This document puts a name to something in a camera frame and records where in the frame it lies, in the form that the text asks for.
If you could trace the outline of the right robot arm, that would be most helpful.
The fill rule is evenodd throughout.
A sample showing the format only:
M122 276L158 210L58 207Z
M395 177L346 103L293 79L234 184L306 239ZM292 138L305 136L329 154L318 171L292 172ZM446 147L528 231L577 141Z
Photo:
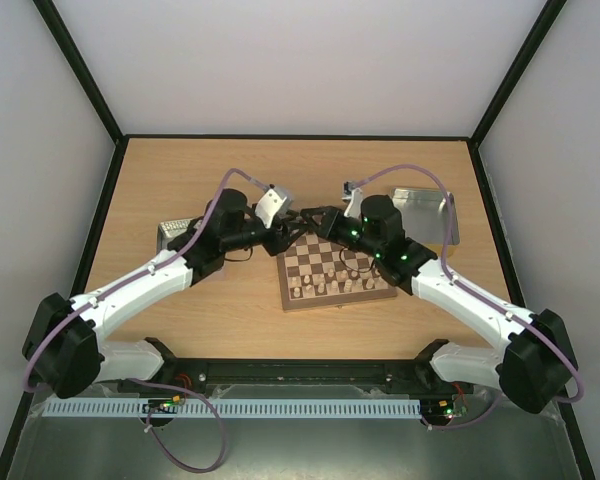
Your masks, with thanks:
M557 313L513 305L448 268L434 251L406 236L389 196L352 200L345 209L306 208L301 216L320 238L372 257L386 283L436 305L488 342L487 348L452 342L439 347L416 367L423 389L435 392L448 382L488 386L538 414L577 379L574 350Z

